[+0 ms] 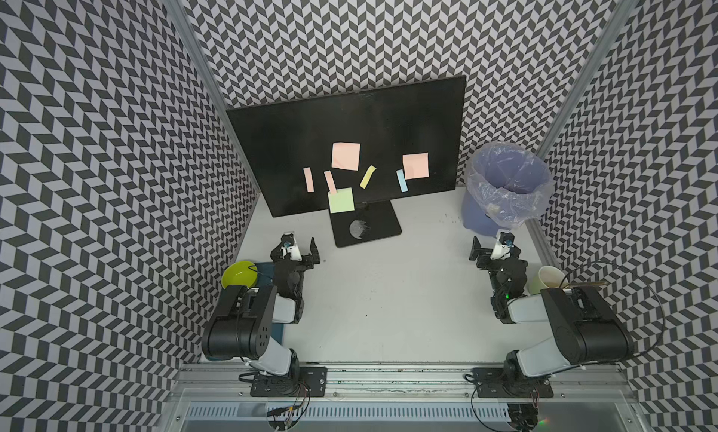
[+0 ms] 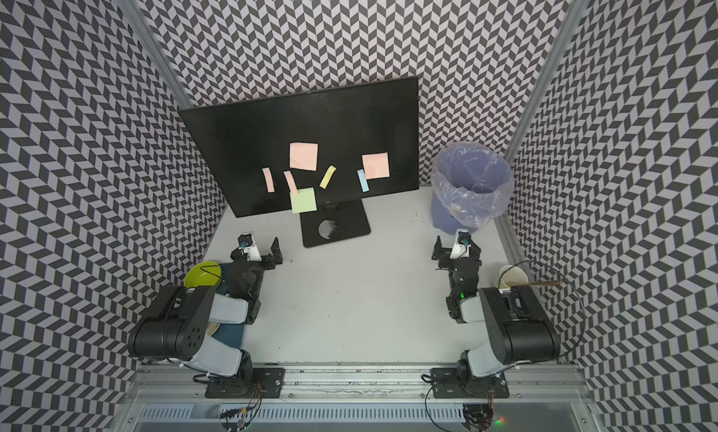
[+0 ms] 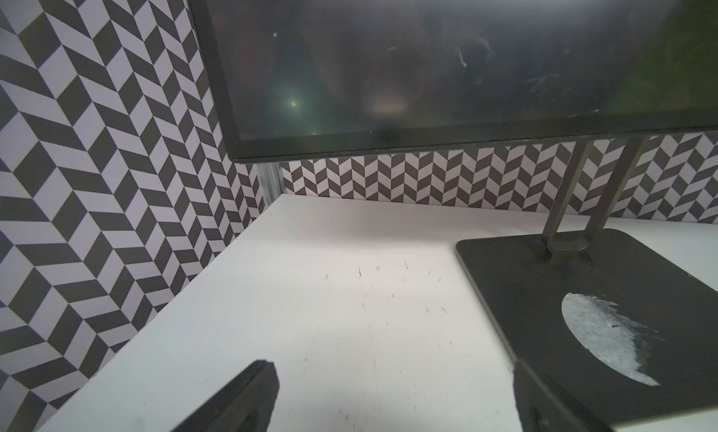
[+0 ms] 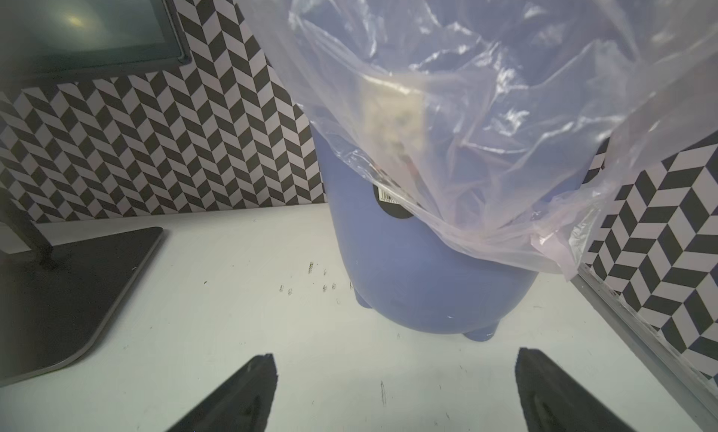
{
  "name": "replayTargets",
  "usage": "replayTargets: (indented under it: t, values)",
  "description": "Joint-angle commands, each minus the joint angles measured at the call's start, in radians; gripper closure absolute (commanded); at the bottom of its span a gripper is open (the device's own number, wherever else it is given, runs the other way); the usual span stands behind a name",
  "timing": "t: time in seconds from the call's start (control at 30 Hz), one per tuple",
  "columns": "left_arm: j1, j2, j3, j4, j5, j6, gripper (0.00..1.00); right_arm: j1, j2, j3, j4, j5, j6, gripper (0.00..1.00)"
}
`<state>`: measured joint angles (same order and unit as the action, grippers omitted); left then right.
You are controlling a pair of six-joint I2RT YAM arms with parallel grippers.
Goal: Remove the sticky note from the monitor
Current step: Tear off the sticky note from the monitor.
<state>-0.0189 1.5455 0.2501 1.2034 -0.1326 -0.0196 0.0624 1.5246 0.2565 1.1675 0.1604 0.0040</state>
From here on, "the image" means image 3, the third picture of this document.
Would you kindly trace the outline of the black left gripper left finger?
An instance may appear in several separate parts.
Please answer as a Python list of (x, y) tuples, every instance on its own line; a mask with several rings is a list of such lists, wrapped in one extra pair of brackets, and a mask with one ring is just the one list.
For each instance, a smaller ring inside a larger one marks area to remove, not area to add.
[(267, 431), (280, 390), (275, 365), (256, 360), (174, 431)]

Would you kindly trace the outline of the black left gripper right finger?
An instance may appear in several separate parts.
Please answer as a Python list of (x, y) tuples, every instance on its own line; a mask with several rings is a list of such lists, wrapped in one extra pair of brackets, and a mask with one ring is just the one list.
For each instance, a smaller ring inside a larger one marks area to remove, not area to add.
[(570, 392), (523, 359), (514, 365), (513, 392), (523, 431), (613, 431)]

